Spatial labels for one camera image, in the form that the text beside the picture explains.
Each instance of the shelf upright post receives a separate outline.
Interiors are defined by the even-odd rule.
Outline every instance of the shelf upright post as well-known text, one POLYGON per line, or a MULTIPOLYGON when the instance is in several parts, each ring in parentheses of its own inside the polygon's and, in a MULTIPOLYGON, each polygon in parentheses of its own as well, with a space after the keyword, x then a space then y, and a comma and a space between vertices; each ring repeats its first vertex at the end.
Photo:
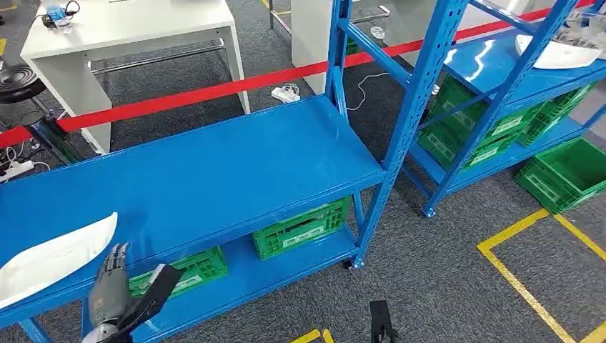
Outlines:
POLYGON ((549 43, 551 37, 562 26, 562 23, 567 18, 568 14, 574 8, 577 0, 556 0, 551 11, 541 23, 534 35, 530 45, 521 55, 519 61, 514 66, 510 75, 505 79, 500 90, 495 94, 495 98, 490 102, 486 113, 478 121, 473 129, 469 139, 463 145, 461 151, 454 158, 452 166, 447 170, 444 179, 440 182, 432 196, 423 206, 423 212, 427 217, 435 215, 435 206, 448 193, 452 180, 461 170, 465 162, 469 159, 471 153, 475 150, 486 131, 494 125, 494 123, 502 114, 508 101, 515 93, 515 89, 522 81, 526 73, 534 66, 535 62, 543 52, 543 49, 549 43))
POLYGON ((591 6, 591 10, 594 12, 600 12, 600 9, 602 9, 604 3, 606 3, 606 0, 596 0, 593 3, 593 6, 591 6))
MULTIPOLYGON (((404 156, 408 151, 414 133, 419 125, 427 100, 437 80, 447 52, 452 42, 457 27, 461 21, 468 0, 438 0, 432 15, 423 46, 419 55, 419 61, 414 68, 406 87, 402 107, 400 108, 394 132, 389 141, 389 147, 381 162, 383 168, 388 171, 385 180, 378 184, 373 191, 369 209, 364 216, 364 221, 359 225, 359 237, 357 246, 359 251, 352 257, 354 268, 364 266, 364 255, 374 230, 379 222, 381 213, 387 203, 395 179, 402 167, 404 156)), ((344 66, 344 50, 347 35, 339 20, 349 20, 351 0, 335 0, 333 3, 333 16, 331 23, 327 88, 335 106, 343 94, 335 94, 334 82, 340 82, 338 76, 342 76, 344 66)))

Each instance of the power strip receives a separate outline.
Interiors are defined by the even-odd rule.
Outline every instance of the power strip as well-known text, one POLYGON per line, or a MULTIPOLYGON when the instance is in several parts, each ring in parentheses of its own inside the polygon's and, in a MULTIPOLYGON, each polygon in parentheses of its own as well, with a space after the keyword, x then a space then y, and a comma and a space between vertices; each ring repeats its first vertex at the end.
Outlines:
POLYGON ((5 182, 8 179, 12 179, 17 175, 21 175, 24 172, 28 172, 34 168, 34 163, 32 161, 25 161, 23 163, 18 163, 17 161, 11 162, 11 166, 4 171, 4 175, 0 175, 0 182, 5 182))
POLYGON ((298 94, 295 94, 293 91, 285 91, 280 87, 274 88, 272 96, 285 103, 301 100, 301 97, 298 94))

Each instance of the green plastic crate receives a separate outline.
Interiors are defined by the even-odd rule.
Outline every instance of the green plastic crate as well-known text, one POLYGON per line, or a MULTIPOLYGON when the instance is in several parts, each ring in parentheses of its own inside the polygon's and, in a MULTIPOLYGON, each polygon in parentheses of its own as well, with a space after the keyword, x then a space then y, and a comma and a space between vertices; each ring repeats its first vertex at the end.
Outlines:
MULTIPOLYGON (((499 139, 478 144, 463 169, 486 161, 501 154, 515 141, 519 132, 514 132, 499 139)), ((419 145, 423 147, 444 169, 449 169, 452 161, 463 147, 464 142, 457 139, 443 123, 435 123, 426 128, 419 136, 419 145)))
POLYGON ((569 91, 548 101, 541 109, 541 113, 551 119, 567 116, 589 93, 597 83, 569 91))
POLYGON ((524 129, 518 143, 529 146, 567 116, 596 84, 589 84, 548 101, 524 129))
POLYGON ((345 54, 353 55, 359 51, 358 43, 351 38, 347 38, 347 45, 345 46, 345 54))
POLYGON ((566 116, 560 116, 556 118, 550 118, 543 113, 537 114, 534 119, 526 126, 524 131, 518 137, 517 142, 523 146, 529 146, 537 138, 541 137, 545 132, 549 131, 557 123, 565 118, 566 116))
POLYGON ((557 214, 606 189, 606 153, 579 137, 538 154, 515 179, 557 214))
POLYGON ((259 257, 266 260, 341 229, 348 207, 349 197, 345 197, 254 232, 259 257))
MULTIPOLYGON (((180 259, 171 265, 183 270, 183 276, 171 293, 176 297, 190 289, 198 287, 205 282, 218 279, 228 274, 227 264, 219 247, 214 247, 184 259, 180 259)), ((149 278, 152 272, 133 277, 129 280, 129 290, 133 297, 139 297, 147 292, 149 278)))
MULTIPOLYGON (((453 109, 457 105, 469 101, 474 97, 476 97, 475 93, 467 89, 456 79, 448 76, 442 87, 440 87, 440 92, 434 104, 429 109, 429 118, 453 109)), ((486 132, 481 144, 488 144, 508 134, 522 131, 532 118, 539 113, 541 107, 542 104, 535 105, 528 109, 516 111, 500 119, 486 132)), ((448 116, 442 120, 442 122, 457 135, 460 141, 466 141, 470 137, 476 123, 482 118, 487 109, 488 104, 484 101, 479 101, 472 106, 455 112, 452 116, 448 116)))

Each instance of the white tray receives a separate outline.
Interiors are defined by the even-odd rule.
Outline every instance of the white tray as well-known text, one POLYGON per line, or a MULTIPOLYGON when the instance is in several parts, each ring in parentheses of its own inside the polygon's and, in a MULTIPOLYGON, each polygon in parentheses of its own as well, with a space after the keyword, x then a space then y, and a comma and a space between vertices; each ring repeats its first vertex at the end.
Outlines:
MULTIPOLYGON (((532 36, 518 34, 515 37, 515 49, 518 54, 526 50, 532 41, 532 36)), ((602 50, 583 48, 550 41, 543 50, 534 67, 539 69, 569 69, 582 68, 593 63, 602 53, 602 50)))
POLYGON ((118 214, 20 252, 0 269, 0 309, 82 268, 109 244, 118 214))

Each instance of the yellow floor marking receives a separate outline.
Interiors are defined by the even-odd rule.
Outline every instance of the yellow floor marking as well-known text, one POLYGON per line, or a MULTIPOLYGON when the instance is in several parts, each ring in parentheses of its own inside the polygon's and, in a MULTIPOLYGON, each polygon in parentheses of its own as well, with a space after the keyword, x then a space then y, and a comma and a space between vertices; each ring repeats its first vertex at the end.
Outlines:
POLYGON ((606 340, 606 322, 598 326, 592 333, 588 334, 580 343, 602 343, 606 340))
MULTIPOLYGON (((261 3, 263 5, 265 5, 265 7, 267 7, 267 9, 269 9, 269 2, 267 2, 267 0, 261 0, 261 3)), ((281 16, 284 14, 290 14, 290 11, 284 11, 284 12, 276 12, 277 15, 281 16)))
POLYGON ((324 329, 322 331, 322 339, 324 339, 324 343, 334 343, 332 336, 330 335, 330 331, 324 329))
POLYGON ((559 221, 568 231, 572 232, 578 239, 580 239, 583 243, 585 243, 589 249, 593 250, 599 257, 602 257, 604 261, 606 261, 606 252, 600 248, 596 243, 594 243, 589 237, 585 236, 581 232, 581 230, 577 229, 571 222, 569 222, 566 218, 556 214, 553 216, 557 221, 559 221))
POLYGON ((492 263, 495 268, 501 273, 505 279, 515 288, 515 290, 522 295, 524 300, 532 307, 533 310, 541 317, 541 319, 545 320, 547 325, 551 327, 551 329, 555 332, 555 334, 566 343, 575 343, 572 337, 561 327, 551 314, 547 312, 547 310, 530 294, 530 292, 524 287, 524 285, 509 271, 509 269, 490 251, 483 250, 478 245, 478 249, 482 252, 484 256, 492 263))
POLYGON ((320 331, 318 329, 315 329, 312 332, 307 332, 306 334, 304 334, 303 336, 297 338, 296 340, 290 342, 290 343, 308 343, 313 341, 314 339, 320 337, 320 331))
MULTIPOLYGON (((490 237, 477 245, 477 248, 481 253, 492 263, 493 266, 503 275, 503 277, 513 286, 515 290, 522 295, 524 300, 536 311, 547 325, 549 325, 555 334, 566 343, 576 343, 574 339, 561 327, 551 314, 530 294, 530 292, 524 287, 524 285, 512 274, 509 269, 493 254, 490 250, 496 247, 498 244, 508 240, 514 235, 520 233, 524 229, 536 223, 538 220, 549 216, 549 212, 545 209, 541 209, 528 217, 520 220, 498 234, 490 237)), ((559 214, 556 214, 554 218, 559 221, 568 231, 574 234, 578 239, 585 243, 593 252, 598 256, 602 257, 606 261, 606 252, 602 250, 596 243, 594 243, 589 237, 583 234, 577 227, 572 225, 566 218, 559 214)), ((603 343, 606 340, 606 322, 602 323, 592 333, 587 335, 579 343, 603 343)))
POLYGON ((0 9, 0 12, 10 11, 10 10, 16 9, 16 8, 17 8, 17 5, 13 4, 13 6, 6 7, 5 9, 0 9))
POLYGON ((480 251, 491 250, 492 248, 499 245, 501 242, 508 240, 509 238, 511 238, 515 234, 517 234, 518 232, 521 232, 523 229, 526 229, 530 225, 533 225, 534 223, 537 222, 537 220, 543 219, 549 215, 550 214, 546 209, 541 209, 539 211, 536 211, 535 213, 529 215, 528 217, 520 220, 519 222, 513 224, 512 226, 506 228, 505 230, 499 232, 498 234, 496 234, 496 235, 490 237, 489 239, 483 241, 482 243, 478 244, 477 248, 480 251))
POLYGON ((6 38, 0 38, 0 56, 4 55, 5 47, 6 47, 6 38))

